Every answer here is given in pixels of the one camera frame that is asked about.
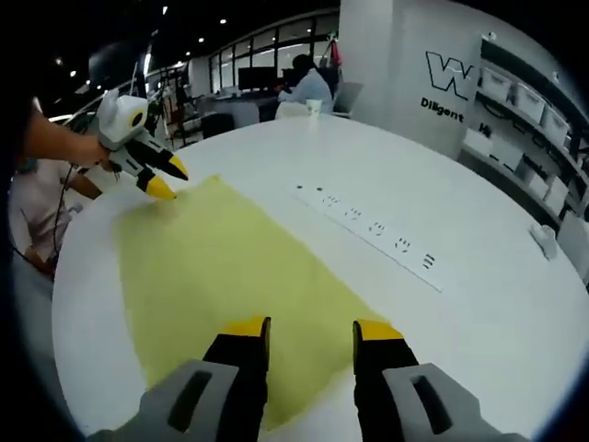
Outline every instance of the wall logo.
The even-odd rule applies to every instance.
[[[469,74],[475,66],[470,65],[465,70],[460,60],[450,57],[444,61],[444,57],[437,52],[426,51],[425,57],[430,69],[432,87],[448,91],[452,86],[457,97],[468,100],[468,86],[472,81]]]

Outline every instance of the white power strip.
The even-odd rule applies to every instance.
[[[381,222],[378,216],[365,211],[361,206],[343,201],[335,192],[322,186],[295,184],[287,191],[362,238],[437,291],[443,291],[440,284],[443,280],[443,266],[427,249],[416,244],[410,235]]]

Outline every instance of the computer monitor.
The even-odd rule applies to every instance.
[[[276,81],[276,68],[241,67],[237,71],[237,78],[241,90],[271,87]]]

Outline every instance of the storage bin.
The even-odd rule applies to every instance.
[[[544,135],[555,145],[564,145],[570,126],[553,108],[546,106],[540,123]]]
[[[512,87],[512,81],[501,74],[497,74],[488,67],[483,67],[481,72],[481,88],[498,101],[506,101]]]
[[[515,86],[514,105],[534,122],[540,122],[546,101],[523,83]]]

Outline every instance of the pink shirt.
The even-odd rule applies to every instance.
[[[62,204],[58,212],[63,183],[69,165],[64,161],[40,159],[36,170],[17,173],[10,188],[9,218],[12,241],[21,253],[32,247],[45,262],[62,247],[64,233],[72,219]]]

